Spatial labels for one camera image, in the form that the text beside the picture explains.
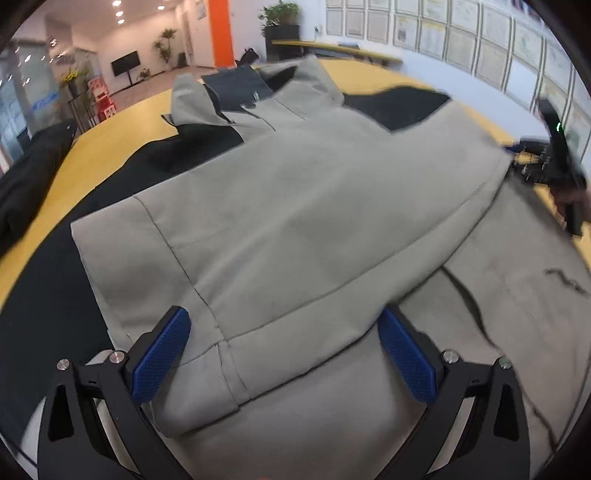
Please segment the person's right hand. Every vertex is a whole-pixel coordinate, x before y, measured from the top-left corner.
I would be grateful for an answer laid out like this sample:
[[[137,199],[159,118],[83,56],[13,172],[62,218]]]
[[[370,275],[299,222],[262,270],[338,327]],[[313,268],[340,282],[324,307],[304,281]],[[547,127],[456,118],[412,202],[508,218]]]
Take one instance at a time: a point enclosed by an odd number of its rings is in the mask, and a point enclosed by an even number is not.
[[[584,222],[591,222],[591,189],[558,188],[550,189],[559,215],[566,220],[566,208],[569,204],[579,202],[582,206],[582,218]]]

